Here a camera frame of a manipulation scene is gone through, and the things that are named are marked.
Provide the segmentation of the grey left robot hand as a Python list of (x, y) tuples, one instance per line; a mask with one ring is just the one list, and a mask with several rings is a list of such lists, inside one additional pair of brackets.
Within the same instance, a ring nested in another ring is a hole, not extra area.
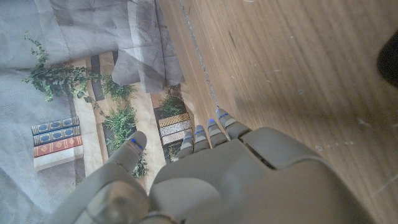
[(185, 135), (149, 190), (132, 176), (146, 146), (130, 135), (53, 212), (49, 223), (373, 223), (317, 153), (225, 110)]

